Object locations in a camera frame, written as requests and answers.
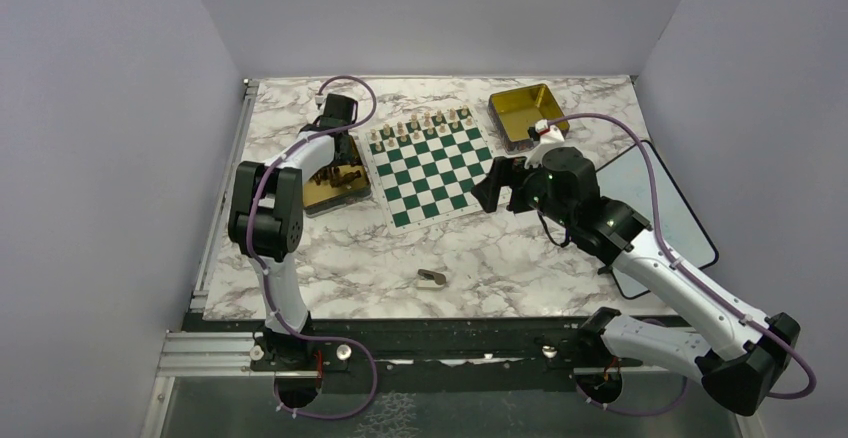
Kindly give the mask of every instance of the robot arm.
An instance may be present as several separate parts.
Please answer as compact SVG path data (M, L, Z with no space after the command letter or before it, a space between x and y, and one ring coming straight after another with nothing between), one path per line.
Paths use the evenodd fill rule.
M700 382L725 408L753 414L786 369L789 357L751 324L794 346L798 323L783 313L769 318L683 258L670 261L645 217L625 203L601 196L594 165L578 150L565 146L557 127L540 122L533 131L539 145L530 157L495 158L487 177L472 189L483 209L493 212L500 189L509 186L512 196L507 210L535 211L565 227L578 248L605 267L640 281L696 330L670 330L602 308L581 327L582 351L661 366ZM682 267L709 292L687 279ZM710 292L733 303L745 319L730 314Z
M287 335L288 331L273 316L275 310L268 309L269 302L279 307L283 319L295 331L300 332L307 323L309 312L300 294L292 254L303 233L303 184L325 166L353 162L347 132L323 136L320 133L353 123L356 106L352 98L328 95L323 114L314 124L301 130L295 145L265 163L242 162L236 170L227 232L230 240L238 244L239 251L249 256L247 228L251 203L261 177L268 167L276 164L262 197L273 195L273 208L260 206L257 209L253 231L253 247L257 254L273 260L267 263L267 290L271 300L266 297L264 302L268 316L265 325L275 333ZM260 280L263 279L259 262L253 258L249 261Z

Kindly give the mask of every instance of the gold metal box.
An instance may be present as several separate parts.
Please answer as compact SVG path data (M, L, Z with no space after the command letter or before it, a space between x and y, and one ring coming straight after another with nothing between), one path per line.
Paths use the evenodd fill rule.
M548 85L539 84L502 91L489 97L489 117L498 129L507 153L521 153L535 144L527 133L539 120L563 116ZM557 125L563 135L568 123Z
M358 164L326 166L303 184L303 211L312 217L371 196L371 182L362 165L356 140L350 138Z

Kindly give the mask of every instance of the marble table surface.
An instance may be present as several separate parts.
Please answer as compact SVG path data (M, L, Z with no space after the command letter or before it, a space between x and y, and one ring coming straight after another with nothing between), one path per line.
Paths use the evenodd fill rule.
M643 138L645 122L630 79L614 77L370 77L378 96L371 126L384 120L468 105L490 135L495 155L503 155L486 114L489 95L546 83L565 113L614 115ZM241 160L264 161L291 144L316 115L320 78L262 81ZM336 82L330 92L360 100L358 85ZM597 167L632 141L599 120L572 122L567 140ZM474 213L445 223L391 235L373 198L316 218L307 218L296 252L300 287L314 318L481 318L587 316L608 306L634 315L673 314L654 295L625 300L601 263L575 246L551 244L533 213L515 216L501 206L493 214ZM264 318L253 268L222 234L204 319ZM443 272L445 288L415 287L419 268Z

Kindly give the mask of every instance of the chess board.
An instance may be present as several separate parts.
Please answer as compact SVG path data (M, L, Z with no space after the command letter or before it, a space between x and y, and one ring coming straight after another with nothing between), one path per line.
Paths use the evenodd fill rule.
M418 119L417 129L407 117L360 136L373 195L393 234L482 211L471 187L485 178L493 156L477 120L464 108L443 113L441 122L433 115L432 128Z

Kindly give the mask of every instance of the gray wall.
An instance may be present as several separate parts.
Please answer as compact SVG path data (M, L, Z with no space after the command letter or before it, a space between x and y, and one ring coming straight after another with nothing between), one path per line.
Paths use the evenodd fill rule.
M0 10L0 435L137 436L240 74L200 0Z
M250 76L638 73L680 0L203 0Z
M682 0L637 83L721 250L711 274L802 325L819 389L761 408L770 437L848 436L848 0ZM777 389L804 385L792 366Z

